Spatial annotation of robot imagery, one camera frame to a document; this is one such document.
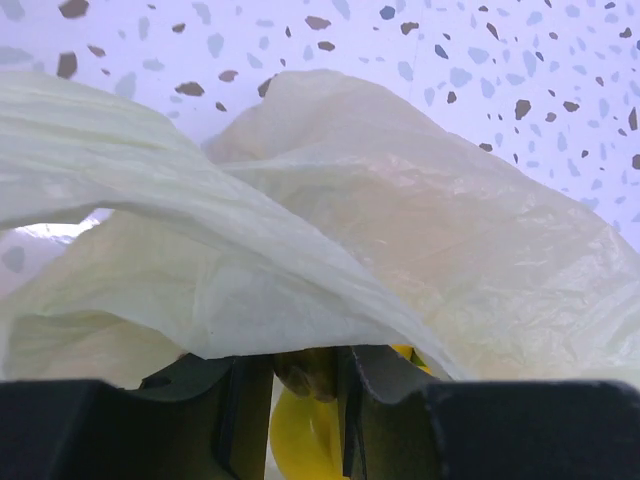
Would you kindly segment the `yellow banana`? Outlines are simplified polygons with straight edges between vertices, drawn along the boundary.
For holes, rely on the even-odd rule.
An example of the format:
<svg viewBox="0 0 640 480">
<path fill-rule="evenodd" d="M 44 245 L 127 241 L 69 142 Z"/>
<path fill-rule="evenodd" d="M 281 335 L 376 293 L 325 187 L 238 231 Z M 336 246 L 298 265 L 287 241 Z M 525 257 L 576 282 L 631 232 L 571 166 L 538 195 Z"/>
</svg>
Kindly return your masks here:
<svg viewBox="0 0 640 480">
<path fill-rule="evenodd" d="M 280 353 L 269 442 L 286 479 L 435 479 L 428 369 L 406 348 Z"/>
</svg>

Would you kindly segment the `green knotted plastic bag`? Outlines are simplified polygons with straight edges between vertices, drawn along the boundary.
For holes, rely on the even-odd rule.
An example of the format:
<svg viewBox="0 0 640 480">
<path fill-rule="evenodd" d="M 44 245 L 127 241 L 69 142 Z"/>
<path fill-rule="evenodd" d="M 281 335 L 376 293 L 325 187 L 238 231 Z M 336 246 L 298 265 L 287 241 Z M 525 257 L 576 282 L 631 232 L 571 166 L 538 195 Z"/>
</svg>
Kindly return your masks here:
<svg viewBox="0 0 640 480">
<path fill-rule="evenodd" d="M 3 379 L 404 344 L 443 379 L 639 382 L 638 253 L 364 80 L 281 74 L 200 148 L 133 101 L 3 73 L 2 230 L 99 208 L 2 300 Z"/>
</svg>

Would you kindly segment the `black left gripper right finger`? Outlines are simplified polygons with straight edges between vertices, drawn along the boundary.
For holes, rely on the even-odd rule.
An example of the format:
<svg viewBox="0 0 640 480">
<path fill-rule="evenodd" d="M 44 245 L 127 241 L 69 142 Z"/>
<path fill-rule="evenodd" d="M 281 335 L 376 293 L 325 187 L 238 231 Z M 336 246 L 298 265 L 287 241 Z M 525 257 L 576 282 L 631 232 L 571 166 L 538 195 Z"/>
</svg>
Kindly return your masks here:
<svg viewBox="0 0 640 480">
<path fill-rule="evenodd" d="M 352 479 L 639 475 L 639 394 L 618 381 L 438 380 L 387 346 L 337 351 Z"/>
</svg>

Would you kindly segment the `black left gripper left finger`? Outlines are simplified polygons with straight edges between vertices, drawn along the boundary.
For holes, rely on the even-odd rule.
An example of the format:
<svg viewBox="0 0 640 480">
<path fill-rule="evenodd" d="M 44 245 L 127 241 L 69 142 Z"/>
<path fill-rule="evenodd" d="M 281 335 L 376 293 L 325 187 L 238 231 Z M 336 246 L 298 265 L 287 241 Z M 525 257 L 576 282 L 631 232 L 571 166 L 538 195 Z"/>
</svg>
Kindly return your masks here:
<svg viewBox="0 0 640 480">
<path fill-rule="evenodd" d="M 261 479 L 268 356 L 186 355 L 135 390 L 95 379 L 1 385 L 4 479 Z"/>
</svg>

